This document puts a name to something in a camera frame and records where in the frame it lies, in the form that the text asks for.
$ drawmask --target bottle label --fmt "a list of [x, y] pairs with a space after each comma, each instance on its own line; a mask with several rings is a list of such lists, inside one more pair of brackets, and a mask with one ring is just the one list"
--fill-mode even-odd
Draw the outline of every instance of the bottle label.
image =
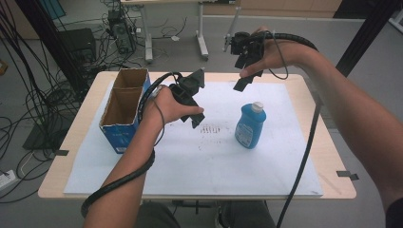
[[252, 127], [245, 125], [243, 123], [239, 123], [237, 125], [235, 137], [237, 140], [244, 146], [249, 147], [252, 138], [253, 138], [253, 129]]

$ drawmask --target hand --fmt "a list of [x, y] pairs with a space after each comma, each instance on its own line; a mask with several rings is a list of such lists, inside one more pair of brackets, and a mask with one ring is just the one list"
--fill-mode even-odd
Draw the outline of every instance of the hand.
[[[267, 27], [259, 27], [254, 33], [268, 30]], [[244, 78], [256, 72], [267, 68], [280, 68], [285, 67], [279, 50], [281, 50], [282, 57], [287, 66], [297, 64], [298, 52], [305, 48], [305, 46], [297, 42], [288, 40], [276, 40], [277, 45], [273, 39], [264, 42], [264, 54], [261, 60], [247, 66], [240, 72], [240, 77]]]
[[162, 88], [154, 98], [154, 101], [149, 101], [147, 103], [144, 111], [144, 118], [149, 117], [161, 119], [161, 113], [158, 108], [163, 113], [165, 124], [177, 121], [182, 116], [203, 113], [204, 109], [202, 107], [179, 104], [174, 99], [171, 90], [167, 86], [160, 86]]

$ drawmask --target bottle cap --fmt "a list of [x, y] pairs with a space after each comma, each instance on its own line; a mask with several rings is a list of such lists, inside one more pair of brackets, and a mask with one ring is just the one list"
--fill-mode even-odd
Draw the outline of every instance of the bottle cap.
[[260, 113], [263, 110], [263, 103], [255, 102], [252, 104], [252, 111]]

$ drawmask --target table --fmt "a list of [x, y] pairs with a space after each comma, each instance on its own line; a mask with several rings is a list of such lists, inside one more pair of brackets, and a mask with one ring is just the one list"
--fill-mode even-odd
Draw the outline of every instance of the table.
[[[101, 72], [96, 77], [60, 148], [69, 152], [66, 156], [56, 156], [54, 159], [39, 189], [38, 194], [41, 198], [83, 199], [87, 197], [84, 195], [64, 194], [64, 189], [77, 151], [86, 136], [101, 100], [105, 96], [108, 85], [116, 78], [117, 73]], [[154, 81], [163, 74], [164, 72], [150, 72], [150, 78]], [[237, 81], [238, 78], [237, 73], [205, 73], [205, 81], [207, 82]], [[307, 140], [315, 103], [302, 77], [292, 74], [286, 81], [282, 81], [272, 75], [263, 75], [261, 78], [256, 78], [255, 82], [285, 84], [298, 121], [300, 122], [304, 138]], [[345, 167], [321, 118], [319, 118], [317, 124], [317, 133], [310, 156], [317, 170], [319, 182], [323, 190], [323, 196], [319, 199], [353, 199], [355, 197], [356, 192], [351, 180], [349, 178], [341, 178], [336, 173], [336, 171], [345, 170]]]
[[207, 60], [208, 51], [202, 35], [202, 2], [214, 2], [216, 0], [121, 0], [123, 5], [134, 5], [140, 10], [140, 14], [143, 19], [143, 28], [145, 33], [145, 61], [151, 63], [153, 61], [152, 55], [152, 38], [148, 31], [147, 14], [154, 15], [169, 15], [167, 12], [174, 12], [176, 16], [182, 11], [186, 11], [188, 14], [196, 14], [199, 16], [199, 28], [196, 30], [196, 36], [198, 38], [199, 47], [201, 49], [201, 56]]

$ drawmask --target forearm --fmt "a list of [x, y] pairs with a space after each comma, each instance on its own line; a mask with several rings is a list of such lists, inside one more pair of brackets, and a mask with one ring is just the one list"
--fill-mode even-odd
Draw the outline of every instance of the forearm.
[[[162, 126], [161, 117], [144, 119], [103, 185], [130, 174], [145, 164]], [[144, 180], [145, 175], [142, 175], [95, 201], [89, 208], [85, 227], [133, 227]]]
[[387, 208], [403, 197], [403, 125], [312, 50], [299, 65], [328, 107], [343, 139], [373, 178]]

